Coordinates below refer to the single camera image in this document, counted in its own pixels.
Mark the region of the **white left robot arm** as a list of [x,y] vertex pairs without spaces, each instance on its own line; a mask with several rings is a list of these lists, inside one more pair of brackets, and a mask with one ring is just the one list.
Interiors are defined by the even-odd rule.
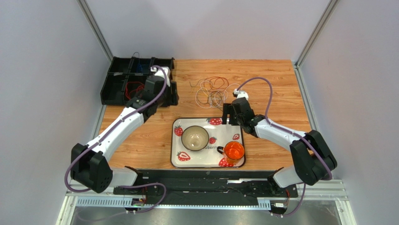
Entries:
[[113,169],[108,161],[137,128],[154,115],[157,108],[172,102],[172,81],[165,68],[146,79],[145,88],[133,97],[122,113],[96,138],[87,144],[77,143],[71,150],[71,164],[64,176],[64,183],[71,192],[74,180],[85,186],[84,191],[101,193],[108,187],[131,187],[138,178],[138,171],[125,167]]

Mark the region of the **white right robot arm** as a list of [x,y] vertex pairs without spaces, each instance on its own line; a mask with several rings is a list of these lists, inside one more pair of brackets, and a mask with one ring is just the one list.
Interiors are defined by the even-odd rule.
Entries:
[[245,133],[271,141],[291,154],[293,165],[275,171],[268,177],[274,189],[304,183],[314,185],[320,180],[331,180],[337,161],[320,132],[295,131],[284,127],[265,115],[256,115],[244,97],[224,103],[222,123],[239,126]]

